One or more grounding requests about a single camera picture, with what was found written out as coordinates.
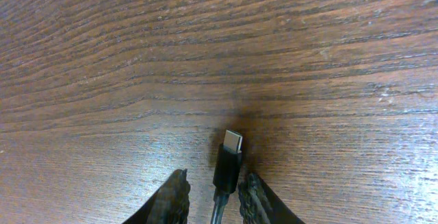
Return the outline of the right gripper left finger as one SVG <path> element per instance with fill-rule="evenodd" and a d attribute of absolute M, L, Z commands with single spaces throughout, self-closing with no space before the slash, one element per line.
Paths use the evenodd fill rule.
<path fill-rule="evenodd" d="M 187 169 L 175 170 L 123 224 L 186 224 L 190 210 Z"/>

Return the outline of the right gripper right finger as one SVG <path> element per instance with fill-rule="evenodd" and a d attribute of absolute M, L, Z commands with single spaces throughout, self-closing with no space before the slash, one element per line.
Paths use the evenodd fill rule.
<path fill-rule="evenodd" d="M 243 224 L 305 224 L 256 173 L 238 185 Z"/>

